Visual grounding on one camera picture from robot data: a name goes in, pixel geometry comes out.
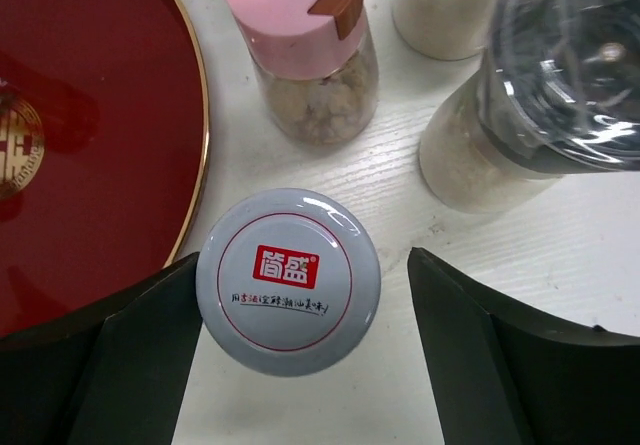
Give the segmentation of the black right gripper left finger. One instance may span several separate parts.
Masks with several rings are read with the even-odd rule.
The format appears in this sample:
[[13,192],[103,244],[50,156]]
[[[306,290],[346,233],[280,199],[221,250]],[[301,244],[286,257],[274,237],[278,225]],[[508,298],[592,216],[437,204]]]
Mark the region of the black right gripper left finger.
[[198,258],[2,337],[2,443],[171,443],[202,326]]

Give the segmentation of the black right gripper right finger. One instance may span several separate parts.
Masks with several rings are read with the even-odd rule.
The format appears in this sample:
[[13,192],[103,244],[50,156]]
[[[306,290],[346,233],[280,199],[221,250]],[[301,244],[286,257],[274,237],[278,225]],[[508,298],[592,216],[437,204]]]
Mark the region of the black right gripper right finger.
[[422,248],[407,261],[448,444],[635,444],[639,340],[543,312]]

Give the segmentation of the white-lid low jar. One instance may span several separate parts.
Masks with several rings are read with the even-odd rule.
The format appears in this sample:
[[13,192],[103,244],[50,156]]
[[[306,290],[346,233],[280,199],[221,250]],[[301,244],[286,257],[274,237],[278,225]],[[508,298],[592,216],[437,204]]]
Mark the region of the white-lid low jar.
[[276,188],[231,207],[199,254],[196,295],[218,345],[254,371],[305,376],[347,357],[381,296],[369,234],[318,192]]

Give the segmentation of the clear-dome-lid spice jar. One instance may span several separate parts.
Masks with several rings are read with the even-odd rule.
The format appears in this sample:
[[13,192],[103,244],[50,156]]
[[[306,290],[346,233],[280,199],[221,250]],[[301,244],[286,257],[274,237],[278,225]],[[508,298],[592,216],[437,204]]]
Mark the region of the clear-dome-lid spice jar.
[[480,67],[432,116],[419,164],[465,213],[637,171],[639,0],[497,0]]

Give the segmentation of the pink-lid spice jar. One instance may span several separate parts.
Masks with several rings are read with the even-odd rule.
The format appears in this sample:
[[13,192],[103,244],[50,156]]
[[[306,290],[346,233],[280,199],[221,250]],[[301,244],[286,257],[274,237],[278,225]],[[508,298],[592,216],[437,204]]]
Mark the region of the pink-lid spice jar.
[[293,139],[356,137],[378,103],[364,0],[226,0],[276,125]]

